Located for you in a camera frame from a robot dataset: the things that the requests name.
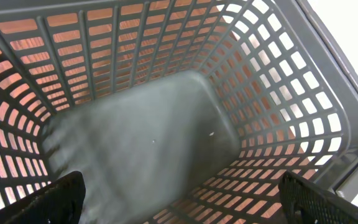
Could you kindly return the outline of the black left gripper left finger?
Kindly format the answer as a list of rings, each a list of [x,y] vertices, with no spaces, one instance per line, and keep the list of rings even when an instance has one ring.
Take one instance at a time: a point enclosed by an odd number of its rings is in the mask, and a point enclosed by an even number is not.
[[[79,223],[86,194],[83,174],[73,171],[0,210],[0,224]]]

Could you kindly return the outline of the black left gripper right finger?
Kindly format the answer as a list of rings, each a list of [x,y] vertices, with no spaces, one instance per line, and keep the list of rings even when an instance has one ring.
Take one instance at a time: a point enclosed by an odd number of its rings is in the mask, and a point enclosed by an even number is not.
[[[358,224],[358,207],[286,171],[278,185],[280,203],[290,224]]]

